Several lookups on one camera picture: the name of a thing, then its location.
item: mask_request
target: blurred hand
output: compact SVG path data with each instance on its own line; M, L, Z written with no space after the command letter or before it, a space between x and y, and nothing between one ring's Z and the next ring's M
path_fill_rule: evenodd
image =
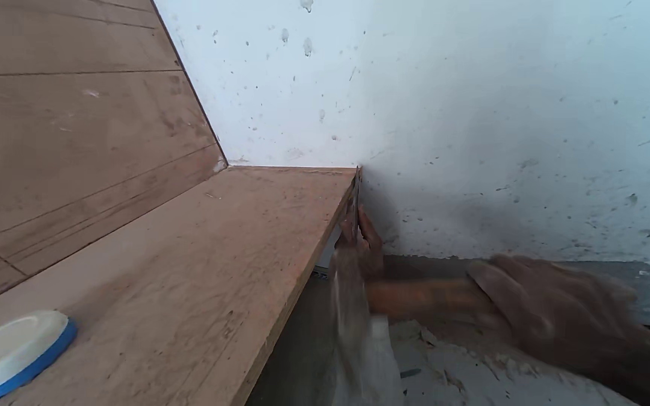
M641 327L629 315L625 285L523 256L476 262L470 277L508 320L519 347L592 379L608 374Z
M383 275L383 240L375 231L373 223L368 218L365 208L357 208L357 225L361 235L352 235L352 213L345 215L340 222L342 233L338 244L357 246L357 263L365 281L378 279Z

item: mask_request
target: wood shelf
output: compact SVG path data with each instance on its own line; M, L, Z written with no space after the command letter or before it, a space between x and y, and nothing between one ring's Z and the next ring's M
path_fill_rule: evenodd
M79 325L0 403L244 404L354 177L229 168L0 295L0 324L57 309Z

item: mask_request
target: concrete floor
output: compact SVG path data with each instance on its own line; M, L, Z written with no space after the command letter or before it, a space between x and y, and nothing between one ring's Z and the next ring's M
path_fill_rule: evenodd
M330 284L311 278L247 404L330 406L336 384ZM625 406L602 385L540 363L497 332L444 320L390 326L403 404Z

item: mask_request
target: white wall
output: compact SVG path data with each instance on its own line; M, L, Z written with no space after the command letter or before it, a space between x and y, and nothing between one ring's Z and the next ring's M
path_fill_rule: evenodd
M397 254L650 263L650 1L300 1L155 0L231 164L363 165Z

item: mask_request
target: blue tape roll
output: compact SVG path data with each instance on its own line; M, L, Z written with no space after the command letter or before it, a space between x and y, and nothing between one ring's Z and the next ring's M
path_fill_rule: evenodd
M39 355L33 363L29 364L29 366L24 368L19 374L14 375L5 383L0 385L0 399L5 394L29 383L32 379L36 378L37 375L41 374L42 371L49 368L51 364L54 364L54 361L56 361L56 359L59 358L59 355L67 349L76 336L77 325L74 323L74 320L68 318L67 326L61 332L56 341L47 348L47 351L42 355Z

